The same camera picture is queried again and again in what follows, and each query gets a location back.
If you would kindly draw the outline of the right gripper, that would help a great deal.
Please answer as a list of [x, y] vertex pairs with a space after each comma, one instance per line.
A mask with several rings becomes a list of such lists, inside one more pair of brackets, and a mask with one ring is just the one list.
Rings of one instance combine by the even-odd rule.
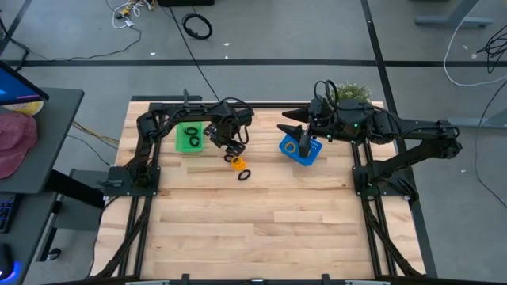
[[291, 137], [299, 137], [299, 156], [309, 156], [311, 140], [324, 138], [334, 140], [336, 111], [331, 103], [312, 99], [305, 107], [282, 112], [282, 116], [306, 124], [305, 127], [278, 124], [277, 128]]

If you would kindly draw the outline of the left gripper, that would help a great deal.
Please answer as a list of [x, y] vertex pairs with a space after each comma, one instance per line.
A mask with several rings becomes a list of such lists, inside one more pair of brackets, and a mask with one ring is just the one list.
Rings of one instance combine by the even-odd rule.
[[225, 152], [233, 156], [240, 156], [246, 149], [247, 142], [235, 140], [241, 127], [250, 126], [254, 111], [245, 108], [236, 111], [234, 108], [210, 108], [204, 114], [204, 120], [211, 123], [204, 129], [204, 134], [218, 148], [225, 147]]

